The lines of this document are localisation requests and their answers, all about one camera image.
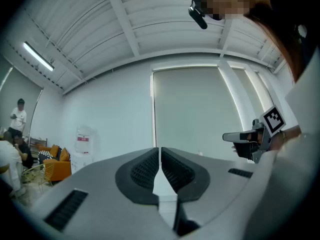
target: white box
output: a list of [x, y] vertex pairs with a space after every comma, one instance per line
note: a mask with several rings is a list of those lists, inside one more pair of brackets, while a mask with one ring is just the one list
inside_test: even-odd
[[70, 154], [71, 159], [71, 173], [74, 174], [81, 168], [92, 164], [93, 157], [90, 154], [73, 153]]

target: black pants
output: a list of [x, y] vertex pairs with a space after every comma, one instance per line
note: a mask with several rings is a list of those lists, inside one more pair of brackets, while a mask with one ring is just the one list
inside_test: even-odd
[[13, 128], [11, 128], [11, 127], [9, 127], [8, 132], [11, 133], [12, 139], [13, 139], [18, 133], [21, 133], [21, 131], [16, 130], [16, 129], [13, 129]]

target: orange cushion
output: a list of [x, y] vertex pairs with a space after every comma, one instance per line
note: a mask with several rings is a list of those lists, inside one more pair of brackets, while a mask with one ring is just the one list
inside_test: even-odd
[[50, 150], [50, 154], [55, 158], [57, 157], [58, 151], [59, 151], [59, 146], [53, 145]]
[[60, 162], [67, 162], [69, 161], [69, 153], [66, 150], [66, 148], [62, 149], [61, 154], [60, 154]]

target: red label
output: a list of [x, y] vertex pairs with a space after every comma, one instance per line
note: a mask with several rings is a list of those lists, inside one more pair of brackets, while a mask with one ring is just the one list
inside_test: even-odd
[[88, 142], [88, 141], [89, 141], [89, 138], [78, 137], [78, 142]]

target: ceiling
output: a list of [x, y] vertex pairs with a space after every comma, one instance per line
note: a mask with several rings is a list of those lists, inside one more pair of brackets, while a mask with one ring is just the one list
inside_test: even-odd
[[[279, 50], [248, 19], [207, 18], [208, 28], [203, 30], [189, 16], [190, 4], [191, 0], [27, 0], [8, 25], [1, 52], [19, 56], [30, 71], [64, 94], [115, 67], [169, 54], [231, 55], [272, 69], [283, 63]], [[24, 50], [25, 41], [54, 66], [52, 72]]]

